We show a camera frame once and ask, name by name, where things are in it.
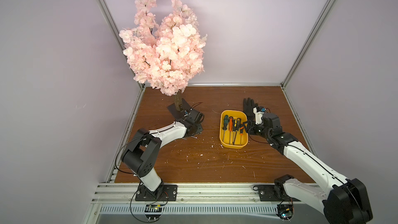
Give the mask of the small orange screwdriver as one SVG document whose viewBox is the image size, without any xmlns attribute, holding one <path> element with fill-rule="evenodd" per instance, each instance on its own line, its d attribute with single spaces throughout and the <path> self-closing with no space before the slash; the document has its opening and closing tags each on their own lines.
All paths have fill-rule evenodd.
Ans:
<svg viewBox="0 0 398 224">
<path fill-rule="evenodd" d="M 245 130 L 244 124 L 241 123 L 240 126 L 239 126 L 239 145 L 242 144 L 244 130 Z"/>
</svg>

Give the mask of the large green black screwdriver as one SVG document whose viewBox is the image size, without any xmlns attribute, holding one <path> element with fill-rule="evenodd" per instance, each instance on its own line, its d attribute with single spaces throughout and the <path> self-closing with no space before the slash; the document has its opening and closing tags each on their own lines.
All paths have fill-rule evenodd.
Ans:
<svg viewBox="0 0 398 224">
<path fill-rule="evenodd" d="M 223 142 L 225 140 L 225 135 L 226 135 L 226 131 L 227 131 L 228 128 L 229 128 L 229 116 L 225 115 L 224 118 L 223 118 L 223 127 L 222 127 L 222 130 L 223 130 L 222 141 Z"/>
</svg>

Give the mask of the yellow black striped screwdriver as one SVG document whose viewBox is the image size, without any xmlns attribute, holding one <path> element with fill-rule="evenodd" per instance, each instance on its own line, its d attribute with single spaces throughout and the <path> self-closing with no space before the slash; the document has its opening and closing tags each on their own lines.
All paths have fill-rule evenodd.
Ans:
<svg viewBox="0 0 398 224">
<path fill-rule="evenodd" d="M 235 120 L 234 120 L 234 128 L 233 128 L 233 134 L 234 134 L 234 136 L 233 136 L 233 145 L 235 145 L 235 141 L 236 141 L 237 133 L 238 133 L 238 131 L 239 131 L 239 126 L 240 126 L 240 123 L 241 123 L 241 119 L 240 119 L 240 118 L 237 118 L 237 119 L 235 119 Z"/>
</svg>

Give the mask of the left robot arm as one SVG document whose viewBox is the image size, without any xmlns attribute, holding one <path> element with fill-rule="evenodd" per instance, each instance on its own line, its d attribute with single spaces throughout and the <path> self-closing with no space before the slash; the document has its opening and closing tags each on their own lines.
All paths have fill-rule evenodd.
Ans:
<svg viewBox="0 0 398 224">
<path fill-rule="evenodd" d="M 159 199 L 164 192 L 164 182 L 154 168 L 160 149 L 175 140 L 201 133 L 203 120 L 204 114 L 191 108 L 170 125 L 150 131 L 138 130 L 126 144 L 120 159 L 153 198 Z"/>
</svg>

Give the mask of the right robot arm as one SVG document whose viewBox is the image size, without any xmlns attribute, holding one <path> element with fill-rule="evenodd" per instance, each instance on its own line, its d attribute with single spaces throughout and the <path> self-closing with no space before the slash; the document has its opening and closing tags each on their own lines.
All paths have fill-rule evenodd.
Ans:
<svg viewBox="0 0 398 224">
<path fill-rule="evenodd" d="M 254 109 L 248 114 L 246 132 L 265 138 L 318 185 L 309 186 L 291 175 L 277 178 L 274 195 L 279 201 L 297 199 L 321 212 L 331 224 L 366 224 L 373 219 L 364 183 L 348 179 L 318 159 L 295 136 L 283 131 L 277 115 Z"/>
</svg>

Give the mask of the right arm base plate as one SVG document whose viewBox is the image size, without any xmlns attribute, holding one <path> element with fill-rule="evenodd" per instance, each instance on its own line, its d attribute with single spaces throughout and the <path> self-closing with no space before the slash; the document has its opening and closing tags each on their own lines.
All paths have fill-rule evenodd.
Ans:
<svg viewBox="0 0 398 224">
<path fill-rule="evenodd" d="M 260 184 L 254 185 L 252 187 L 254 191 L 256 191 L 260 197 L 260 201 L 273 201 L 273 202 L 299 202 L 296 198 L 290 198 L 287 196 L 285 189 L 282 184 Z"/>
</svg>

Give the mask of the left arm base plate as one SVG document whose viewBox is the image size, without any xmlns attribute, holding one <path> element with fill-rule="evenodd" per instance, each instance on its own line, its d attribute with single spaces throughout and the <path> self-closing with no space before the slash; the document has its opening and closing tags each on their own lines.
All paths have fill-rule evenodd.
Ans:
<svg viewBox="0 0 398 224">
<path fill-rule="evenodd" d="M 155 191 L 149 190 L 140 184 L 135 195 L 135 201 L 176 201 L 178 186 L 173 184 L 161 184 Z"/>
</svg>

